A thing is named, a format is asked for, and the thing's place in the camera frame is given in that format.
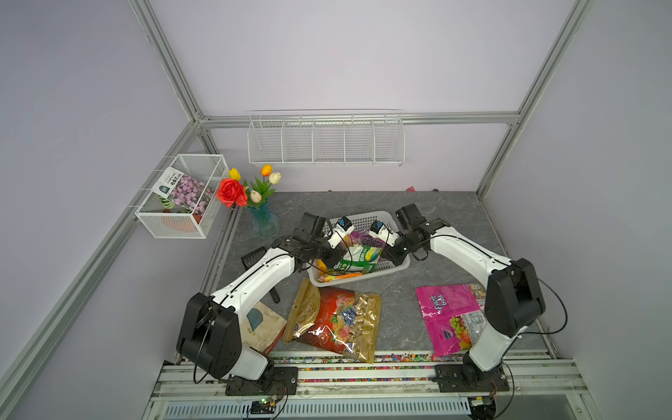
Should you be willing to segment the purple grape candy bag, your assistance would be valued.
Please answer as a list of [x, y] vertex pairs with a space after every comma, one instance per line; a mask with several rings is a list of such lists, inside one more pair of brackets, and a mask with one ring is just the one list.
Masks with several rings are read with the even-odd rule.
[[367, 232], [353, 231], [348, 237], [351, 245], [362, 245], [381, 249], [387, 246], [384, 241], [374, 238]]

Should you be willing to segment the green Fox's candy bag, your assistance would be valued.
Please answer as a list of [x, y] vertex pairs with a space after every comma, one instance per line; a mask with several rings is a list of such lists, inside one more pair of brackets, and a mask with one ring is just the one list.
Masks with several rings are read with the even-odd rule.
[[383, 248], [353, 245], [348, 248], [339, 264], [334, 268], [338, 272], [372, 272], [383, 253]]

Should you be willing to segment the white plastic perforated basket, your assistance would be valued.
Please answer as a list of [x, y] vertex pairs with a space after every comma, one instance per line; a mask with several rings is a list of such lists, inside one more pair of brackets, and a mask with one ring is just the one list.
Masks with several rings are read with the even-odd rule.
[[343, 255], [336, 259], [336, 266], [328, 269], [319, 266], [318, 260], [306, 264], [310, 282], [316, 287], [342, 285], [360, 278], [376, 278], [410, 266], [411, 259], [392, 262], [383, 256], [386, 240], [398, 238], [397, 224], [385, 211], [360, 213], [330, 220], [332, 225], [323, 228], [323, 236]]

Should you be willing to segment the pink fruit candy bag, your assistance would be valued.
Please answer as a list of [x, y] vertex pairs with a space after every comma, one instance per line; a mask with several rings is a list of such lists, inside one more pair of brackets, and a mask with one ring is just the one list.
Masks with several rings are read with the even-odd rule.
[[416, 288], [416, 296], [437, 356], [468, 351], [485, 326], [485, 299], [476, 299], [463, 285]]

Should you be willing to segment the large gold red candy bag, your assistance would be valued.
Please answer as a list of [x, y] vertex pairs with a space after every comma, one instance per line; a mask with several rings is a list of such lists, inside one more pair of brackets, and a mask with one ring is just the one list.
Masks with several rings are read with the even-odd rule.
[[383, 300], [377, 293], [317, 287], [305, 278], [287, 318], [283, 342], [353, 358], [375, 360]]

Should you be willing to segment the yellow mango candy bag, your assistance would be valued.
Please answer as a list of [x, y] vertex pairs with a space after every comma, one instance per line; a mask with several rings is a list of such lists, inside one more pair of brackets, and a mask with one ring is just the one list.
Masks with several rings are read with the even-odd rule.
[[321, 273], [323, 273], [323, 274], [327, 274], [327, 273], [328, 273], [329, 269], [328, 269], [327, 266], [323, 263], [322, 260], [318, 259], [318, 260], [315, 262], [315, 264], [316, 264], [318, 270], [319, 270]]

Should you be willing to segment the orange Fox's candy bag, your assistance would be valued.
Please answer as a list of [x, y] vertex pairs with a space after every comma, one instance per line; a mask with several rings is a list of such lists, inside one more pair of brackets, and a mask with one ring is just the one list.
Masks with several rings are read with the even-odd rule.
[[359, 276], [362, 276], [361, 272], [347, 272], [345, 274], [325, 274], [321, 276], [317, 282], [320, 284], [326, 284], [326, 283], [331, 283], [334, 281], [341, 281], [341, 280], [347, 280], [350, 278], [358, 278]]

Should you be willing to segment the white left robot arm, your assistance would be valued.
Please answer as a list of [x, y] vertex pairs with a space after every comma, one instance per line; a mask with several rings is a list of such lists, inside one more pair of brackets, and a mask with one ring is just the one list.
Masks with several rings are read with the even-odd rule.
[[336, 266], [344, 255], [339, 245], [354, 230], [353, 222], [343, 216], [324, 234], [326, 223], [321, 216], [304, 213], [292, 234], [273, 241], [261, 258], [233, 282], [211, 295], [193, 295], [178, 333], [177, 353], [216, 379], [263, 378], [271, 362], [243, 344], [241, 324], [271, 289], [302, 266], [316, 260]]

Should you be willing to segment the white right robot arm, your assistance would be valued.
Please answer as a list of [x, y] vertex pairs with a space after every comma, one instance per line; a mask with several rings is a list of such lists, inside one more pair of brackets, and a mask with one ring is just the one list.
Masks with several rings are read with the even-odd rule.
[[495, 371], [515, 339], [545, 313], [541, 280], [534, 265], [524, 258], [514, 261], [487, 250], [445, 220], [427, 220], [414, 204], [395, 215], [401, 222], [400, 232], [381, 222], [369, 229], [371, 236], [387, 244], [384, 259], [399, 265], [419, 250], [432, 252], [460, 266], [484, 287], [486, 324], [467, 352], [465, 365], [474, 372]]

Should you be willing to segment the tulips in teal vase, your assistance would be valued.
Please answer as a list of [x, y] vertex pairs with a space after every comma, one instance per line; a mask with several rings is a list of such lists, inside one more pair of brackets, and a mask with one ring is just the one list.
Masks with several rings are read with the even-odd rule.
[[232, 168], [227, 179], [239, 180], [246, 188], [248, 205], [253, 218], [253, 228], [260, 237], [271, 237], [279, 233], [278, 217], [271, 211], [269, 198], [276, 192], [274, 188], [282, 178], [277, 171], [273, 171], [271, 164], [264, 164], [260, 170], [260, 177], [251, 181], [244, 180], [241, 173]]

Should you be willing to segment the clear mixed candy bag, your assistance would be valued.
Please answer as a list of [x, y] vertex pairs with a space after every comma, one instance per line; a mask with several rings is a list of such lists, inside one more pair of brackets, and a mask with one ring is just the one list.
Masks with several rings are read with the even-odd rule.
[[469, 290], [472, 292], [472, 295], [476, 299], [485, 299], [486, 298], [487, 291], [484, 288], [484, 286], [481, 285], [480, 283], [479, 284], [478, 283], [469, 283], [467, 286], [468, 286]]

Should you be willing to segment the red artificial rose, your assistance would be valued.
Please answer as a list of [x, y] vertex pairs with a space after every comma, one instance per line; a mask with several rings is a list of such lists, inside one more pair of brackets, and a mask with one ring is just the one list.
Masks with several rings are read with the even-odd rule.
[[220, 182], [215, 196], [226, 208], [232, 208], [232, 206], [245, 208], [248, 205], [245, 186], [239, 180], [232, 178], [224, 178]]

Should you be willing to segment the purple flower seed packet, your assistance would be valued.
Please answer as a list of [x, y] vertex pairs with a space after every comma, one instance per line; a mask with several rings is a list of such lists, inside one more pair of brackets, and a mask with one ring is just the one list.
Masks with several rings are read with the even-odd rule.
[[161, 204], [169, 209], [182, 208], [187, 213], [202, 216], [215, 195], [215, 190], [196, 178], [169, 167], [152, 186]]

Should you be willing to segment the green circuit board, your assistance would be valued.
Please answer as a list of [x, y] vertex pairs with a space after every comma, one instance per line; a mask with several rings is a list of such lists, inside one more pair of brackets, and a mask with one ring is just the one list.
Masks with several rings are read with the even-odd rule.
[[272, 416], [276, 408], [277, 404], [271, 400], [253, 401], [248, 409], [248, 416]]

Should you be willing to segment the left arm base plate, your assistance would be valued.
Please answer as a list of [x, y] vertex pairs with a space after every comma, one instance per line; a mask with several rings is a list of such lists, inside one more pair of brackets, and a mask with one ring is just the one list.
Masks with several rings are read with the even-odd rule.
[[270, 367], [258, 380], [240, 376], [227, 379], [227, 397], [294, 396], [299, 385], [299, 369], [296, 367]]

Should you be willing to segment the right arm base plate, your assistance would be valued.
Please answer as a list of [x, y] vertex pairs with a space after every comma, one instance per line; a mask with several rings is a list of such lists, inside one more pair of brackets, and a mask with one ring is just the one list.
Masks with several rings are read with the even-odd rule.
[[481, 371], [469, 364], [441, 364], [435, 367], [435, 377], [432, 381], [439, 385], [441, 393], [494, 394], [510, 390], [509, 380], [502, 364], [490, 371]]

